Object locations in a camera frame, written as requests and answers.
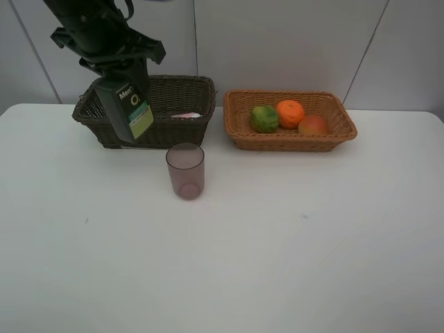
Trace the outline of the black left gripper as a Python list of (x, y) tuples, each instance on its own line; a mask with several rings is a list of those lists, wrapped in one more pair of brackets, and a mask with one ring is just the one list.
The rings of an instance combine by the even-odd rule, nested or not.
[(80, 56), (79, 65), (99, 75), (102, 104), (139, 104), (149, 100), (146, 59), (160, 64), (163, 43), (128, 25), (135, 13), (128, 6), (124, 15), (116, 6), (51, 6), (62, 24), (51, 34), (59, 48)]

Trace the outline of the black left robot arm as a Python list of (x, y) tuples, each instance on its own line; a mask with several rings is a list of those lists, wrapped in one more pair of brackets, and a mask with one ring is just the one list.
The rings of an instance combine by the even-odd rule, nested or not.
[(132, 1), (126, 1), (128, 15), (114, 1), (45, 1), (62, 24), (51, 34), (59, 48), (68, 48), (80, 57), (79, 64), (111, 81), (133, 84), (149, 97), (147, 60), (160, 64), (166, 51), (154, 40), (129, 27), (134, 15)]

